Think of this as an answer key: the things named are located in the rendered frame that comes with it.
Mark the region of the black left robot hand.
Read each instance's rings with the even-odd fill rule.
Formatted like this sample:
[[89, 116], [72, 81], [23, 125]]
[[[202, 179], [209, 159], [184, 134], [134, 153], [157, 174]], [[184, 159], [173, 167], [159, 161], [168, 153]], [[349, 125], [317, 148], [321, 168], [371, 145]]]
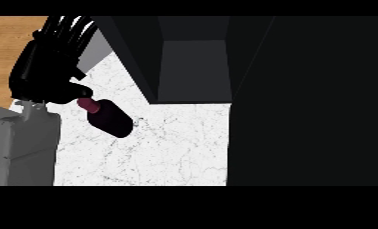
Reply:
[[94, 90], [73, 83], [72, 78], [82, 80], [86, 77], [79, 62], [97, 30], [97, 23], [89, 16], [48, 18], [44, 28], [33, 32], [33, 40], [11, 72], [14, 99], [67, 104], [94, 96]]

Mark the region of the dark wine bottle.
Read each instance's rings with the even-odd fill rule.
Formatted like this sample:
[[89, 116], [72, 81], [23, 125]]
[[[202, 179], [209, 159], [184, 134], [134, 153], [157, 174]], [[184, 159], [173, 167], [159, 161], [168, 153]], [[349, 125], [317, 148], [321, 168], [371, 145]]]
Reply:
[[88, 111], [88, 121], [94, 127], [117, 138], [125, 138], [131, 135], [134, 119], [111, 100], [80, 98], [77, 104]]

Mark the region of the dark grey cabinet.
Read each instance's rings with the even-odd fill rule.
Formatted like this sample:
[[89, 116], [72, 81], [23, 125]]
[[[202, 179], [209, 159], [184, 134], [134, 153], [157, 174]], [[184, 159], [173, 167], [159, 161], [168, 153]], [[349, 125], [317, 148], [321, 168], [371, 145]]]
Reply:
[[150, 103], [234, 101], [271, 16], [97, 16], [94, 20]]

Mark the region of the dark grey cabinet door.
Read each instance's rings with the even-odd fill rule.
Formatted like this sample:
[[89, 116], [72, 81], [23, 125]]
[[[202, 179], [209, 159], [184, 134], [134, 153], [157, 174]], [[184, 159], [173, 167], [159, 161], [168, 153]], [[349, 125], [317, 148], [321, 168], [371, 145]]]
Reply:
[[274, 20], [230, 130], [231, 186], [378, 185], [378, 16]]

